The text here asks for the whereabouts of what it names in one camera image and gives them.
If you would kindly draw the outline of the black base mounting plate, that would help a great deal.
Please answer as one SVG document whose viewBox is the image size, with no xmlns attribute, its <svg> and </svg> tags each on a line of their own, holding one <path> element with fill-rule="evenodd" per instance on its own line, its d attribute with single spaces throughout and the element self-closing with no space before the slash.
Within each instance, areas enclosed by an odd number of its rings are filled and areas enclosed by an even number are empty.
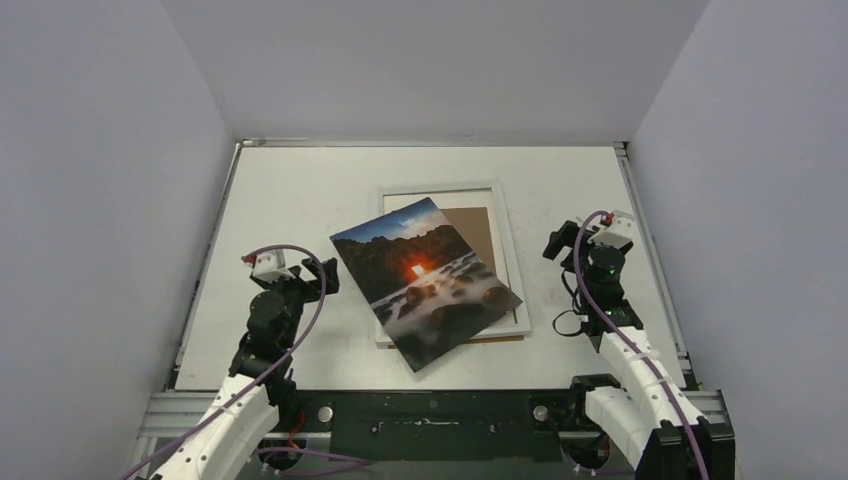
<svg viewBox="0 0 848 480">
<path fill-rule="evenodd" d="M 300 390 L 257 448 L 283 469 L 303 448 L 372 462 L 578 461 L 629 466 L 568 389 Z"/>
</svg>

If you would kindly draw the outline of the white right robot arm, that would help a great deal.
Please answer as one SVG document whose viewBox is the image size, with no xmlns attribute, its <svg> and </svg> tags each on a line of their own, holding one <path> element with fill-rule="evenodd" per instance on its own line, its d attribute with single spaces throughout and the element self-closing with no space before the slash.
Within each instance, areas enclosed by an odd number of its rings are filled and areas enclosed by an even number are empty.
<svg viewBox="0 0 848 480">
<path fill-rule="evenodd" d="M 732 426 L 710 420 L 677 386 L 625 296 L 621 275 L 634 223 L 624 212 L 601 211 L 550 233 L 543 257 L 563 254 L 562 273 L 574 277 L 562 282 L 579 319 L 570 335 L 586 338 L 611 370 L 574 377 L 565 406 L 536 404 L 535 421 L 556 433 L 590 432 L 560 442 L 577 473 L 608 474 L 605 464 L 618 449 L 636 479 L 733 479 Z"/>
</svg>

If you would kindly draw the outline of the white picture frame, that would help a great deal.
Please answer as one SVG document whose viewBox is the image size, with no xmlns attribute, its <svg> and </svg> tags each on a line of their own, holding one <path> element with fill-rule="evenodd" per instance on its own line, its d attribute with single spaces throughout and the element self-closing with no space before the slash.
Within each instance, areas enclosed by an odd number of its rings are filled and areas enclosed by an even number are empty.
<svg viewBox="0 0 848 480">
<path fill-rule="evenodd" d="M 378 186 L 372 191 L 372 214 L 380 216 L 402 208 L 422 198 L 430 197 L 438 207 L 492 207 L 499 225 L 506 255 L 506 268 L 511 289 L 519 297 L 525 296 L 518 265 L 513 234 L 502 184 L 497 179 L 460 181 L 449 183 L 407 184 Z M 526 304 L 522 304 L 504 319 L 481 331 L 470 339 L 472 344 L 519 341 L 532 331 Z"/>
</svg>

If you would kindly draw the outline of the brown fibreboard backing board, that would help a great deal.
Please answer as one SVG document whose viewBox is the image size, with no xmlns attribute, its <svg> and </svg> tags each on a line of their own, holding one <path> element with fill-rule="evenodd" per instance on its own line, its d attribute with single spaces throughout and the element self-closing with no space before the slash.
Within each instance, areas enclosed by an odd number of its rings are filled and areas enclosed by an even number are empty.
<svg viewBox="0 0 848 480">
<path fill-rule="evenodd" d="M 412 260 L 406 267 L 406 279 L 412 284 L 433 285 L 449 300 L 482 301 L 495 287 L 510 290 L 506 255 L 497 218 L 492 207 L 453 207 L 443 215 L 465 240 L 471 251 L 444 265 Z"/>
</svg>

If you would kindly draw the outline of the aluminium table front rail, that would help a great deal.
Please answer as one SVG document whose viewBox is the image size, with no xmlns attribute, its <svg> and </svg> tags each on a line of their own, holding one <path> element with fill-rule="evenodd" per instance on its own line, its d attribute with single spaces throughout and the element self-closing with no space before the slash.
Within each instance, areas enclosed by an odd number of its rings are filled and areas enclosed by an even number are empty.
<svg viewBox="0 0 848 480">
<path fill-rule="evenodd" d="M 682 391 L 688 399 L 681 406 L 694 407 L 710 424 L 732 426 L 722 392 Z M 174 439 L 194 428 L 212 407 L 223 406 L 231 394 L 213 391 L 170 391 L 155 393 L 150 398 L 137 438 Z M 601 420 L 574 420 L 578 400 L 568 389 L 542 390 L 421 390 L 421 391 L 347 391 L 299 390 L 297 405 L 291 413 L 272 420 L 266 438 L 285 438 L 299 424 L 304 412 L 304 425 L 298 438 L 330 438 L 331 433 L 363 433 L 369 428 L 383 431 L 388 427 L 440 426 L 466 428 L 486 435 L 516 430 L 524 432 L 547 429 L 547 420 L 536 419 L 534 409 L 546 409 L 561 431 L 596 431 Z"/>
</svg>

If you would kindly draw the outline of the white passe-partout mat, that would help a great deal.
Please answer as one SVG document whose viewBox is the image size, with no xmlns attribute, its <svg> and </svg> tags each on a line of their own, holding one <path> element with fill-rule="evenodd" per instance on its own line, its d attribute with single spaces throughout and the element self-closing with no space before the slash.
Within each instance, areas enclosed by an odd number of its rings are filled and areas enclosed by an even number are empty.
<svg viewBox="0 0 848 480">
<path fill-rule="evenodd" d="M 510 260 L 504 246 L 505 235 L 509 232 L 501 228 L 495 183 L 471 182 L 469 184 L 422 185 L 377 190 L 375 214 L 389 213 L 423 198 L 431 198 L 442 210 L 444 216 L 455 227 L 466 243 L 476 252 L 480 261 L 506 286 L 511 286 L 508 272 Z M 418 260 L 407 261 L 406 278 L 418 280 L 428 274 L 433 266 Z M 519 312 L 514 311 L 494 325 L 481 331 L 471 340 L 473 343 L 522 340 L 530 331 L 529 323 L 522 320 Z"/>
</svg>

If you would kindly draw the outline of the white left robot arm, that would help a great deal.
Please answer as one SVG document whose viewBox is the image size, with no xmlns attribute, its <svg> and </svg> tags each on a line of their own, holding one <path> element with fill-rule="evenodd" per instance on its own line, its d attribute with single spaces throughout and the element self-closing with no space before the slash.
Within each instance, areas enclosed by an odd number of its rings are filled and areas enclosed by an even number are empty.
<svg viewBox="0 0 848 480">
<path fill-rule="evenodd" d="M 314 328 L 300 324 L 304 308 L 321 309 L 339 290 L 338 261 L 308 255 L 288 267 L 280 249 L 243 259 L 260 288 L 248 308 L 246 332 L 226 376 L 195 426 L 151 454 L 160 465 L 150 479 L 233 479 L 266 434 L 290 428 L 302 414 L 293 353 Z"/>
</svg>

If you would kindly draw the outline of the sunset landscape photo print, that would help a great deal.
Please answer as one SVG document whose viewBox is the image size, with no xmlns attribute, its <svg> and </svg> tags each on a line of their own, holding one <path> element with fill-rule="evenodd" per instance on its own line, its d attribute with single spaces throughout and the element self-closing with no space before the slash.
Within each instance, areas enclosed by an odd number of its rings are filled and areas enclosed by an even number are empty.
<svg viewBox="0 0 848 480">
<path fill-rule="evenodd" d="M 429 197 L 333 234 L 330 241 L 382 332 L 414 372 L 523 303 Z"/>
</svg>

